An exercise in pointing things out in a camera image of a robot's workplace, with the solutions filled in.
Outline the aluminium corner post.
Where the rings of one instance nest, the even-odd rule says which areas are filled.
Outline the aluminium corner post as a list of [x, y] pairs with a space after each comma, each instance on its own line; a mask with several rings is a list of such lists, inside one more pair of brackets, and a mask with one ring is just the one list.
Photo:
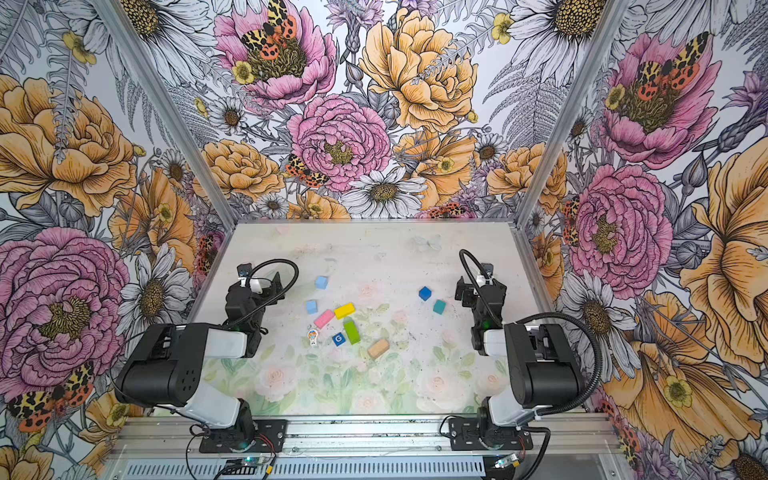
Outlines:
[[554, 129], [546, 141], [538, 169], [534, 173], [523, 203], [515, 218], [515, 227], [522, 231], [546, 186], [546, 181], [556, 166], [558, 156], [568, 132], [575, 121], [580, 105], [593, 86], [602, 62], [611, 50], [611, 44], [630, 5], [628, 0], [608, 1], [597, 25], [595, 36], [587, 50], [585, 60], [576, 70], [573, 84], [566, 97]]
[[148, 98], [154, 104], [175, 145], [189, 163], [192, 172], [221, 219], [224, 229], [228, 233], [232, 233], [237, 226], [237, 219], [233, 210], [217, 185], [189, 128], [182, 120], [181, 113], [173, 102], [161, 75], [155, 69], [150, 55], [145, 51], [140, 38], [135, 33], [121, 2], [96, 1], [94, 8], [112, 35], [115, 44], [124, 54], [125, 60], [136, 74], [137, 80], [141, 83]]

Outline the aluminium front rail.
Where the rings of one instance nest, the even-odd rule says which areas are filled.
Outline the aluminium front rail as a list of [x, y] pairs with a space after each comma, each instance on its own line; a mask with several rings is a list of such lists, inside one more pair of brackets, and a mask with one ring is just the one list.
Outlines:
[[[283, 430], [270, 434], [278, 458], [347, 458], [384, 456], [458, 456], [506, 454], [520, 447], [483, 450], [473, 441], [472, 450], [454, 450], [447, 414], [424, 415], [338, 415], [261, 416], [257, 423], [275, 424], [285, 420]], [[176, 416], [130, 419], [111, 447], [116, 458], [180, 459], [237, 458], [272, 453], [263, 440], [246, 447], [201, 449], [201, 438], [192, 438], [193, 422]], [[619, 440], [602, 414], [571, 412], [545, 417], [532, 426], [551, 431], [546, 453], [586, 455], [619, 453]]]

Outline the yellow rectangular block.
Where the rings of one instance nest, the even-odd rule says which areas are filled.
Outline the yellow rectangular block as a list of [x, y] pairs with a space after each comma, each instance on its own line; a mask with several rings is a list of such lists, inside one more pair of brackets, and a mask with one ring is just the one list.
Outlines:
[[344, 319], [356, 312], [355, 305], [353, 303], [347, 303], [344, 304], [334, 310], [334, 315], [336, 319]]

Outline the right aluminium corner post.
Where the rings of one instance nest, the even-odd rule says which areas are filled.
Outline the right aluminium corner post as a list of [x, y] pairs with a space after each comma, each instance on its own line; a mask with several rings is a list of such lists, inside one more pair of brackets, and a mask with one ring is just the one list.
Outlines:
[[523, 203], [515, 218], [515, 227], [522, 231], [546, 186], [546, 181], [556, 166], [558, 156], [568, 132], [575, 121], [580, 105], [593, 86], [602, 62], [611, 50], [611, 44], [630, 5], [628, 0], [608, 1], [597, 25], [595, 36], [587, 50], [585, 60], [576, 70], [573, 84], [566, 97], [554, 129], [546, 141], [538, 169], [534, 173]]

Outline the pink rectangular block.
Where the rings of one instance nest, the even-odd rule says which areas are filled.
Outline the pink rectangular block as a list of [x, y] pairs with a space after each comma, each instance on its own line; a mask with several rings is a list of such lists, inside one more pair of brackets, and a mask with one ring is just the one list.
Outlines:
[[333, 310], [326, 310], [315, 319], [313, 324], [317, 329], [323, 329], [335, 318], [336, 316]]

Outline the left aluminium corner post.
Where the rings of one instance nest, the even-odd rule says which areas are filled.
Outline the left aluminium corner post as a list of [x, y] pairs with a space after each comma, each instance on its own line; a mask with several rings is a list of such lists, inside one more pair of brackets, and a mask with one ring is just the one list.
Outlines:
[[154, 104], [175, 145], [189, 163], [192, 172], [221, 219], [224, 229], [228, 233], [232, 233], [237, 226], [237, 219], [233, 210], [217, 185], [189, 128], [182, 120], [181, 113], [173, 102], [161, 75], [155, 69], [150, 55], [145, 51], [140, 38], [135, 33], [121, 2], [96, 1], [94, 8], [112, 35], [115, 44], [124, 54], [125, 60], [136, 74], [137, 80], [141, 83], [148, 98]]

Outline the teal cube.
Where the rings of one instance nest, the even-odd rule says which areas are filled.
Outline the teal cube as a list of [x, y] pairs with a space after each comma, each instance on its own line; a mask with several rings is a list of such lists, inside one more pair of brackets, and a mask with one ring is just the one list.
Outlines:
[[438, 315], [443, 315], [446, 309], [446, 302], [443, 300], [436, 300], [433, 305], [433, 312]]

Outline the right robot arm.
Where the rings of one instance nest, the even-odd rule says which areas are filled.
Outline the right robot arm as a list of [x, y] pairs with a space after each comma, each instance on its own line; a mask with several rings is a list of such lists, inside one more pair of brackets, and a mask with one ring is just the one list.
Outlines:
[[590, 395], [564, 327], [595, 336], [576, 318], [560, 313], [533, 314], [505, 323], [502, 310], [507, 286], [494, 277], [494, 267], [481, 263], [466, 250], [460, 252], [465, 275], [457, 281], [455, 299], [472, 313], [470, 339], [482, 356], [506, 362], [509, 385], [485, 398], [478, 411], [485, 431], [521, 430], [532, 420], [571, 410]]

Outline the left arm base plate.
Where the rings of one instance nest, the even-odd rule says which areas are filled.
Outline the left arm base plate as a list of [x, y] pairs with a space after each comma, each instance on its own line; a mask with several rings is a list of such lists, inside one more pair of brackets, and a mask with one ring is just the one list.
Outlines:
[[214, 429], [201, 440], [204, 454], [280, 453], [286, 439], [287, 420], [256, 419], [245, 429]]

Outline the natural wood rectangular block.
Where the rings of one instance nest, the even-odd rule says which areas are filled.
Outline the natural wood rectangular block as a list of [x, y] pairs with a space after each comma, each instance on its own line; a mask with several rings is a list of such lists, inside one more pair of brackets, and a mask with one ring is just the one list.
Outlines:
[[376, 360], [384, 355], [389, 349], [389, 341], [386, 338], [381, 338], [367, 349], [367, 353], [372, 360]]

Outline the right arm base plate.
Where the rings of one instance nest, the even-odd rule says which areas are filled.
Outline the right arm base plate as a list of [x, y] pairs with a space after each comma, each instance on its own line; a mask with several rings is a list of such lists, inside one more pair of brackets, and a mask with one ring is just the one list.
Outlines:
[[514, 427], [499, 427], [477, 416], [447, 416], [439, 433], [450, 441], [452, 451], [528, 451], [533, 448], [527, 432]]

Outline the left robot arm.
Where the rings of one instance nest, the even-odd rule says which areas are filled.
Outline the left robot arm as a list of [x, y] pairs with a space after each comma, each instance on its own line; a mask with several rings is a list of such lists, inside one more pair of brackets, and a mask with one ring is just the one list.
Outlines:
[[219, 324], [157, 324], [137, 337], [122, 370], [113, 380], [116, 398], [143, 408], [161, 408], [197, 421], [209, 431], [233, 431], [252, 437], [255, 427], [248, 402], [223, 394], [203, 379], [208, 359], [255, 356], [268, 329], [263, 317], [295, 285], [299, 268], [291, 260], [271, 259], [246, 271], [225, 296]]

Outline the green rectangular block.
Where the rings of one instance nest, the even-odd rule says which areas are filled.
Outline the green rectangular block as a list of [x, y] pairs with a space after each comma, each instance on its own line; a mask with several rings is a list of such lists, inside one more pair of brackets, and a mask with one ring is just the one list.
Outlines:
[[346, 337], [350, 344], [355, 345], [360, 342], [360, 332], [354, 321], [345, 321], [343, 324]]

